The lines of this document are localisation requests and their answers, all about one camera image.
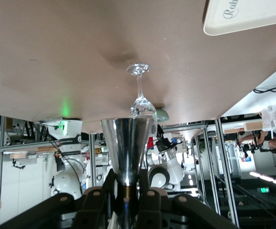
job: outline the metal frame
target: metal frame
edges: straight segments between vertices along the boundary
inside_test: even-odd
[[[5,132],[5,117],[1,116],[1,126],[0,126],[0,146],[4,146],[4,132]],[[1,203],[1,189],[2,189],[2,157],[3,152],[0,151],[0,203]]]
[[[95,134],[89,134],[89,156],[91,166],[91,185],[96,186],[96,149],[95,149]]]
[[[42,147],[42,146],[52,146],[52,143],[58,143],[59,141],[50,141],[50,142],[37,142],[37,143],[30,143],[30,144],[23,144],[23,145],[14,145],[14,146],[3,146],[0,147],[0,151],[11,151],[11,150],[18,150],[18,149],[26,149],[26,148],[35,148],[35,147]],[[89,141],[82,140],[81,144],[89,144]]]
[[[204,129],[207,126],[205,122],[201,123],[192,123],[186,125],[178,125],[178,126],[163,126],[162,130],[165,132],[173,132],[173,131],[185,131],[185,130],[194,130],[194,129]]]
[[[195,153],[194,153],[194,145],[193,145],[193,141],[192,140],[191,140],[191,151],[192,151],[192,155],[194,157],[193,161],[194,161],[194,170],[195,170],[195,177],[196,177],[196,187],[200,191],[199,175],[197,173],[196,161],[195,161]]]
[[[218,135],[218,144],[219,144],[221,160],[222,160],[222,164],[223,164],[224,180],[226,183],[226,191],[227,191],[229,210],[231,213],[231,220],[232,220],[233,224],[235,224],[237,227],[239,227],[239,219],[238,219],[236,204],[235,204],[235,200],[234,200],[234,191],[233,191],[233,186],[232,186],[231,175],[229,173],[230,168],[229,168],[229,164],[228,164],[228,157],[227,157],[225,143],[224,143],[224,137],[223,137],[222,123],[221,123],[220,119],[215,120],[215,127],[216,127],[216,132]]]
[[[211,156],[212,149],[209,146],[208,132],[206,127],[204,128],[204,141],[208,152],[208,165],[209,165],[210,181],[211,181],[215,211],[220,215],[221,211],[220,211],[220,204],[219,204],[219,198],[218,198],[218,189],[215,182],[214,169],[213,169],[212,156]]]
[[[206,197],[206,188],[205,188],[205,178],[204,178],[204,171],[203,171],[203,165],[201,161],[201,153],[200,153],[200,146],[199,146],[199,139],[197,136],[195,136],[195,144],[196,144],[196,149],[197,149],[197,157],[199,159],[199,168],[200,168],[200,173],[201,173],[201,184],[202,184],[202,193],[203,193],[203,200],[207,202],[207,197]]]
[[[41,126],[39,124],[35,124],[35,142],[39,142],[41,140]]]

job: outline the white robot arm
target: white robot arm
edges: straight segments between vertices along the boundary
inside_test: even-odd
[[[84,159],[81,154],[82,121],[62,120],[47,122],[49,134],[59,140],[57,148],[65,170],[58,173],[53,180],[53,195],[65,192],[78,199],[83,194],[82,181],[86,179]]]
[[[156,146],[162,162],[160,165],[151,166],[150,168],[149,179],[151,187],[165,188],[168,184],[176,185],[179,184],[184,177],[181,165],[176,159],[175,150],[175,146],[180,144],[181,141],[171,143],[167,138],[163,137],[163,134],[160,125],[158,125],[158,141],[156,142]]]

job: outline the white tray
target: white tray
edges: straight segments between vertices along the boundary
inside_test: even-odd
[[[276,0],[209,0],[204,32],[216,36],[276,24]]]

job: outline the red object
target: red object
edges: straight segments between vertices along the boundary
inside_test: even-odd
[[[88,161],[90,159],[89,151],[85,153],[86,160]]]
[[[149,148],[154,148],[154,142],[153,142],[153,137],[149,137],[149,140],[148,140],[148,149]]]

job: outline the glass base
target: glass base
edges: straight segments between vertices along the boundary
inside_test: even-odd
[[[131,75],[142,75],[149,71],[149,65],[146,63],[136,63],[127,67],[127,72]]]

